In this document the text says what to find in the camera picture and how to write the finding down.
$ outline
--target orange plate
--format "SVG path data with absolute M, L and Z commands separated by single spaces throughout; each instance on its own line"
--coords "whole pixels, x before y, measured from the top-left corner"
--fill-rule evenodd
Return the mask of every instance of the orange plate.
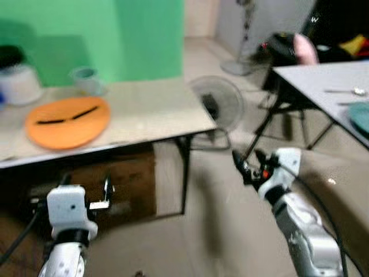
M 72 119 L 94 107 L 95 110 Z M 64 119 L 62 123 L 39 124 L 39 121 Z M 32 110 L 26 119 L 28 137 L 51 149 L 79 147 L 95 139 L 108 125 L 110 108 L 100 97 L 69 98 Z

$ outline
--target white container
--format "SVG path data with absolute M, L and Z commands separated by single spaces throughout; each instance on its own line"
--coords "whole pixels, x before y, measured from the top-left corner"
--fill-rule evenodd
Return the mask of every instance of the white container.
M 35 70 L 24 64 L 0 70 L 0 91 L 5 103 L 16 106 L 32 103 L 43 94 Z

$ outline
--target teal plate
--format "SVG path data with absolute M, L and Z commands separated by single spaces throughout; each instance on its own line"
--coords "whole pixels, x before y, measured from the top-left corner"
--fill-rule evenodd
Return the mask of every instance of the teal plate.
M 355 127 L 369 135 L 369 102 L 350 105 L 349 116 Z

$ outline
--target white tabletop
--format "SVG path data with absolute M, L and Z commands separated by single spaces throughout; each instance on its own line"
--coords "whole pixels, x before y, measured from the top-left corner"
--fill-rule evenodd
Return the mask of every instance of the white tabletop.
M 283 66 L 274 71 L 311 100 L 331 119 L 369 149 L 369 140 L 360 134 L 348 117 L 348 105 L 340 103 L 369 101 L 352 93 L 327 93 L 326 89 L 363 88 L 369 91 L 369 62 L 323 63 L 320 65 Z
M 47 88 L 36 103 L 0 111 L 0 169 L 216 128 L 182 78 L 113 83 L 108 90 L 103 96 L 111 108 L 107 129 L 91 143 L 68 151 L 51 151 L 29 141 L 24 122 L 34 107 L 78 96 L 76 89 Z

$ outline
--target standing fan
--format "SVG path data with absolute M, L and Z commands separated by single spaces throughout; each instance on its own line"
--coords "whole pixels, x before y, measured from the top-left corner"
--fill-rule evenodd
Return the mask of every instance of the standing fan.
M 242 21 L 243 24 L 243 37 L 240 42 L 240 46 L 238 49 L 237 59 L 231 61 L 224 61 L 220 64 L 220 67 L 223 71 L 233 74 L 244 76 L 248 75 L 252 72 L 250 65 L 244 61 L 243 57 L 243 49 L 249 39 L 250 25 L 253 20 L 253 15 L 255 12 L 255 3 L 254 0 L 237 0 L 237 4 L 242 6 L 244 9 Z
M 217 130 L 208 134 L 199 134 L 198 140 L 226 138 L 226 147 L 195 146 L 194 150 L 226 150 L 231 147 L 228 132 L 234 130 L 242 118 L 244 107 L 240 90 L 230 81 L 217 76 L 205 76 L 193 80 L 191 89 L 202 102 L 210 116 L 217 123 Z

